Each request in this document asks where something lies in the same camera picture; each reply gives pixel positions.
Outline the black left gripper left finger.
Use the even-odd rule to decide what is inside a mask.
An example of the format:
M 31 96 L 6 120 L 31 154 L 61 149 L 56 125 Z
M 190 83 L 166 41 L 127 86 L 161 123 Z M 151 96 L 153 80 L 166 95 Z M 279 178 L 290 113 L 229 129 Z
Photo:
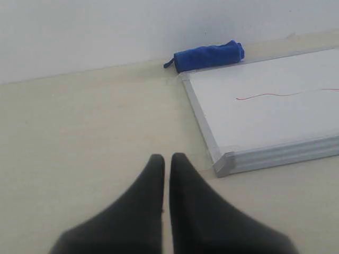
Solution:
M 151 155 L 113 204 L 64 232 L 50 253 L 161 253 L 165 161 Z

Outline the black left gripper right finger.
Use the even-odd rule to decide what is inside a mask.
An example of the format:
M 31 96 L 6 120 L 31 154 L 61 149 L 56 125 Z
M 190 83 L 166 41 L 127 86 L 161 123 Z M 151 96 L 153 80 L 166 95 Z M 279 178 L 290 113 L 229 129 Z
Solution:
M 185 154 L 172 155 L 169 183 L 174 253 L 298 253 L 288 236 L 224 200 Z

